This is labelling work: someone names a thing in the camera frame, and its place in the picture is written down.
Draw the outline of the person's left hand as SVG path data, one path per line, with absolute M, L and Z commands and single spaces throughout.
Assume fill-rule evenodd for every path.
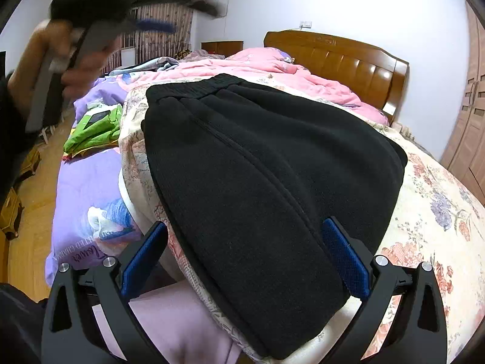
M 73 30 L 68 22 L 41 22 L 30 36 L 22 57 L 8 80 L 7 88 L 24 117 L 30 113 L 31 99 L 44 58 L 53 55 L 54 68 L 62 74 L 62 95 L 68 100 L 84 96 L 101 73 L 108 58 L 119 49 L 116 39 L 104 48 L 89 53 L 74 68 L 68 67 L 73 55 Z

